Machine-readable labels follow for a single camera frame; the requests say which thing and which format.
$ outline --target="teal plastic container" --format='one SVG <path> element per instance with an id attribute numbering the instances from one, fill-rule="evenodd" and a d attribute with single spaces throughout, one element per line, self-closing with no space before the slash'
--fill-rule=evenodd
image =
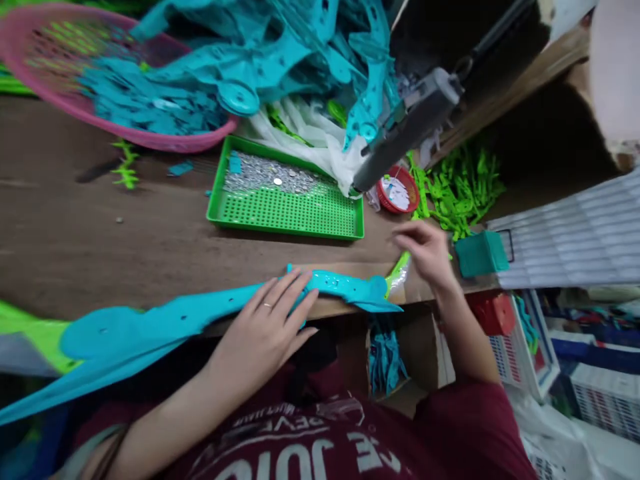
<path id="1" fill-rule="evenodd" d="M 509 260 L 499 233 L 484 231 L 455 244 L 464 278 L 509 270 Z"/>
<path id="2" fill-rule="evenodd" d="M 228 192 L 224 186 L 232 150 L 304 168 L 321 178 L 318 186 L 304 195 L 265 187 L 253 191 Z M 232 135 L 225 139 L 222 146 L 207 218 L 226 228 L 340 240 L 358 240 L 365 236 L 362 198 L 346 198 L 335 180 L 312 163 Z"/>

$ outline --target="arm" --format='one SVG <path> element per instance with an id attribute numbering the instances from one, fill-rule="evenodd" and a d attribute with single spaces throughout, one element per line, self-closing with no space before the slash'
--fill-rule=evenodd
<path id="1" fill-rule="evenodd" d="M 256 292 L 231 324 L 209 362 L 168 400 L 140 418 L 126 434 L 108 479 L 153 476 L 206 437 L 264 385 L 317 332 L 300 331 L 318 292 L 289 312 L 311 273 L 296 269 Z M 82 479 L 90 479 L 116 438 L 94 450 Z"/>
<path id="2" fill-rule="evenodd" d="M 426 222 L 412 221 L 394 229 L 393 240 L 411 253 L 420 276 L 433 290 L 456 374 L 500 383 L 489 339 L 473 316 L 451 268 L 445 232 Z"/>

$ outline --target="person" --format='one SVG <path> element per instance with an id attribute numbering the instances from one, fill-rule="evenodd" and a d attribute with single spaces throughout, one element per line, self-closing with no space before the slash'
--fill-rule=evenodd
<path id="1" fill-rule="evenodd" d="M 318 292 L 294 308 L 311 277 L 296 269 L 258 290 L 198 374 L 132 423 L 96 432 L 53 478 L 536 478 L 446 234 L 412 221 L 392 239 L 433 290 L 456 373 L 413 420 L 351 394 L 335 362 L 308 372 L 306 401 L 286 400 L 287 360 L 318 332 L 301 329 Z"/>

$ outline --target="gray metal tool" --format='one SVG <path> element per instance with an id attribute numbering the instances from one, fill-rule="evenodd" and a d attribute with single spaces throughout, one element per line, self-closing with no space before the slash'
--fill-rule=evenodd
<path id="1" fill-rule="evenodd" d="M 432 70 L 422 79 L 414 92 L 400 103 L 384 128 L 380 128 L 378 136 L 365 148 L 371 152 L 371 156 L 353 178 L 353 193 L 357 195 L 369 190 L 390 166 L 409 150 L 417 148 L 449 117 L 460 102 L 462 93 L 457 76 L 442 68 Z"/>

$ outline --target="red container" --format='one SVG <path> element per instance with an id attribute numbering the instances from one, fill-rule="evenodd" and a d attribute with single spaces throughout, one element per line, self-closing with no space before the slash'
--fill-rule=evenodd
<path id="1" fill-rule="evenodd" d="M 515 326 L 509 296 L 502 290 L 471 293 L 466 296 L 471 311 L 487 335 L 508 335 Z"/>
<path id="2" fill-rule="evenodd" d="M 398 215 L 401 213 L 411 213 L 416 210 L 419 202 L 418 187 L 408 170 L 404 167 L 394 165 L 387 173 L 391 177 L 396 177 L 396 173 L 398 174 L 396 178 L 400 180 L 400 183 L 404 185 L 407 189 L 407 193 L 409 194 L 409 206 L 406 210 L 402 210 L 402 208 L 398 208 L 392 204 L 391 200 L 389 200 L 389 197 L 387 196 L 387 192 L 385 192 L 385 188 L 382 186 L 381 179 L 375 184 L 375 189 L 378 192 L 378 198 L 380 198 L 380 204 L 386 208 L 386 210 L 389 210 L 391 213 L 397 213 Z"/>

